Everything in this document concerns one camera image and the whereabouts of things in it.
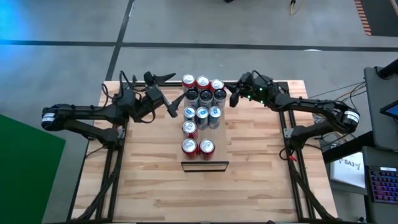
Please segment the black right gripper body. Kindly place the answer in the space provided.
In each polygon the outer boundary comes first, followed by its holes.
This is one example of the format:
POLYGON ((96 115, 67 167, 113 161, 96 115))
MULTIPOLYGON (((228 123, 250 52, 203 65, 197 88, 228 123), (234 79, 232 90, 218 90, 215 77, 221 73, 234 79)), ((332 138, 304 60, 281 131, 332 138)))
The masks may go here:
POLYGON ((254 77, 250 74, 245 86, 245 97, 264 105, 275 102, 277 95, 277 85, 264 75, 254 77))

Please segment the blue silver Red Bull can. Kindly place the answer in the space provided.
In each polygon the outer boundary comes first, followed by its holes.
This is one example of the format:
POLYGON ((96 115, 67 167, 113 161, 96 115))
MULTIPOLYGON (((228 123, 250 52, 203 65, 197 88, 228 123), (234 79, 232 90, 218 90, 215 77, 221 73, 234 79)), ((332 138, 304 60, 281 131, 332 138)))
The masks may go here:
POLYGON ((187 106, 183 110, 183 119, 184 121, 193 121, 195 122, 196 109, 192 106, 187 106))
POLYGON ((196 111, 196 124, 198 129, 205 130, 208 127, 209 112, 205 107, 199 107, 196 111))
POLYGON ((222 111, 217 106, 209 109, 208 125, 211 129, 217 129, 220 126, 222 111))

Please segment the red soda can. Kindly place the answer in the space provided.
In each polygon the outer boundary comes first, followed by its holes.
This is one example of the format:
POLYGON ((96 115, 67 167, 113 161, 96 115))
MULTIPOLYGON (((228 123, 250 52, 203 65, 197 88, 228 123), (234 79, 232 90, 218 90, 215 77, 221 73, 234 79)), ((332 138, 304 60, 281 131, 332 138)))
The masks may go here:
POLYGON ((214 79, 211 81, 210 90, 215 92, 216 90, 222 90, 224 88, 224 82, 220 79, 214 79))

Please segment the red Coca-Cola Star Wars can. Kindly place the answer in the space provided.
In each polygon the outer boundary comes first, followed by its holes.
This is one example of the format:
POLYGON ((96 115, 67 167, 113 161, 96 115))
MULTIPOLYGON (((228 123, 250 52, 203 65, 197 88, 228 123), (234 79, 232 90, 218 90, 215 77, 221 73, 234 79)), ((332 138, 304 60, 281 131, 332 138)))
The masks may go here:
POLYGON ((182 132, 184 139, 197 139, 198 137, 198 128, 193 121, 185 121, 182 124, 182 132))
POLYGON ((204 139, 200 142, 200 155, 204 160, 210 160, 215 151, 215 144, 210 139, 204 139))

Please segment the red Fanta strawberry can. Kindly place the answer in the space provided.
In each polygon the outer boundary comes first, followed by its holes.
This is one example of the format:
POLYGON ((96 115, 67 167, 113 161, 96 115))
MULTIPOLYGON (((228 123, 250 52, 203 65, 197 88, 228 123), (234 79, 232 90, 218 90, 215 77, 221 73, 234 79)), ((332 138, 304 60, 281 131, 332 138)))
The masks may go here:
POLYGON ((182 77, 182 87, 183 87, 183 92, 185 93, 188 90, 195 89, 196 88, 196 79, 193 75, 191 74, 185 74, 182 77))
POLYGON ((203 90, 209 90, 211 86, 211 81, 208 77, 202 75, 196 79, 196 89, 199 93, 203 90))

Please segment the black desk edge bar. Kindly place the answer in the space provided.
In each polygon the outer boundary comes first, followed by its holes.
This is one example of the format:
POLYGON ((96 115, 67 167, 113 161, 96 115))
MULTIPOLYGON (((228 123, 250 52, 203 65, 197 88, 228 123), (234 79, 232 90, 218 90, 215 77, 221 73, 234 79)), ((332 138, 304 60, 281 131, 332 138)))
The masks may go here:
POLYGON ((355 154, 357 152, 361 152, 362 147, 364 146, 370 146, 370 147, 375 146, 372 131, 364 133, 353 140, 350 140, 344 144, 333 147, 323 152, 322 153, 323 160, 325 163, 331 163, 343 157, 355 154))

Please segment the grey rounded panel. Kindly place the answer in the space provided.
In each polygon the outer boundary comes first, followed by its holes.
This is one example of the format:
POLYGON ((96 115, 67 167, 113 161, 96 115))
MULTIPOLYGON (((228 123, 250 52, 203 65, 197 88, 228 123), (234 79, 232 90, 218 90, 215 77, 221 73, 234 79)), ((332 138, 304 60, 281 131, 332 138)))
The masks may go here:
POLYGON ((398 100, 398 78, 380 78, 375 68, 364 69, 371 127, 375 145, 384 150, 398 151, 398 124, 380 109, 398 100))

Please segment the white SA3 paper sign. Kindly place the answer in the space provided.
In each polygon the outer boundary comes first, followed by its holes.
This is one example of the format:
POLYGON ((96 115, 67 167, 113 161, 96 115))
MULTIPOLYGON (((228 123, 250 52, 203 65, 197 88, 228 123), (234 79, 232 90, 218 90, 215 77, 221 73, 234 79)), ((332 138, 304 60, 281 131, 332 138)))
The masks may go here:
POLYGON ((357 152, 331 162, 330 179, 365 189, 363 153, 357 152))

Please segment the black pole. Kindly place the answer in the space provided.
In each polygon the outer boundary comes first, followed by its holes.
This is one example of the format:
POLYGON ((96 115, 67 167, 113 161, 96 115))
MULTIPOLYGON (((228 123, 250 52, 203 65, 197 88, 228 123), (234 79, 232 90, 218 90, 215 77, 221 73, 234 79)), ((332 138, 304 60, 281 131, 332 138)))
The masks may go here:
POLYGON ((398 58, 385 67, 375 67, 379 78, 389 80, 394 75, 398 75, 398 58))

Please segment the tablet screen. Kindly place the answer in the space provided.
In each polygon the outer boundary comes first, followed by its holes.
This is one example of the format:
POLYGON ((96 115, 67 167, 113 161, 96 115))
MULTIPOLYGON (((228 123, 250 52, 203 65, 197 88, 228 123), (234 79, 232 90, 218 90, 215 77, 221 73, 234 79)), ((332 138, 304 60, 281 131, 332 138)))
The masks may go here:
POLYGON ((382 107, 379 112, 391 118, 398 119, 398 100, 382 107))

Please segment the grey side desk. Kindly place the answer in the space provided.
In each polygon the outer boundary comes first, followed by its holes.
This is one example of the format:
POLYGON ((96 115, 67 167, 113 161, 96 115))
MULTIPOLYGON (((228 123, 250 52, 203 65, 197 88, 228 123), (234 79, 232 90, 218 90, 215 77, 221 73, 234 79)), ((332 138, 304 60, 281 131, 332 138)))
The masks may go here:
POLYGON ((366 218, 372 224, 398 224, 398 205, 377 203, 371 200, 367 185, 366 166, 398 168, 398 152, 379 150, 373 147, 363 148, 364 174, 367 196, 365 196, 366 218))

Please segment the black mat with orange stripes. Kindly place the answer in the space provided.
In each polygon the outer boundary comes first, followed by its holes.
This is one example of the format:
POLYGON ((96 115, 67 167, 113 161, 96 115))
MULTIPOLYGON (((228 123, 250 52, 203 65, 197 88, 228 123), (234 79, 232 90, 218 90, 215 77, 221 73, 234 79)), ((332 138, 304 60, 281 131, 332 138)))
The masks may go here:
POLYGON ((398 37, 398 0, 354 0, 364 33, 398 37))

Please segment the backlit keyboard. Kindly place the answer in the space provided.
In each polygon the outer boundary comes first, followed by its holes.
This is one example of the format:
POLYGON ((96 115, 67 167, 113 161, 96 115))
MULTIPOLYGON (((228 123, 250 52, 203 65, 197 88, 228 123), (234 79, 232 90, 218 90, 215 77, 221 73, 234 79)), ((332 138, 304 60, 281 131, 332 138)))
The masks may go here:
POLYGON ((366 166, 371 200, 398 205, 398 168, 366 166))

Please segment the wooden shelf with black frame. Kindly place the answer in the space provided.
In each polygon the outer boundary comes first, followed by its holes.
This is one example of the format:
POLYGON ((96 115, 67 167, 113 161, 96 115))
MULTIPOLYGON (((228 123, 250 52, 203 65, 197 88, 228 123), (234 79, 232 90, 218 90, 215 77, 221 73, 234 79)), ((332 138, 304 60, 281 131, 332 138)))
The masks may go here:
POLYGON ((179 153, 182 154, 181 166, 184 172, 224 172, 228 165, 229 160, 227 158, 227 137, 226 137, 226 126, 224 119, 224 109, 221 109, 221 122, 217 129, 211 129, 209 126, 205 130, 198 129, 198 137, 196 140, 198 145, 198 156, 195 159, 187 159, 182 151, 182 142, 178 148, 179 153), (213 157, 210 160, 204 160, 200 155, 200 142, 204 139, 210 139, 215 144, 215 151, 213 157))

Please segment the black aluminium table frame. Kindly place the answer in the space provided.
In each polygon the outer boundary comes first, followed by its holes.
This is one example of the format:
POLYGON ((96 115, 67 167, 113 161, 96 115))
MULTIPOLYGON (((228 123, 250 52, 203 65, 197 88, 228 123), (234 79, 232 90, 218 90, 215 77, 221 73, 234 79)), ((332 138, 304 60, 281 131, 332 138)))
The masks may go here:
POLYGON ((224 172, 184 172, 182 117, 160 108, 149 124, 129 123, 121 173, 104 198, 114 222, 296 221, 278 113, 242 99, 225 109, 224 172))

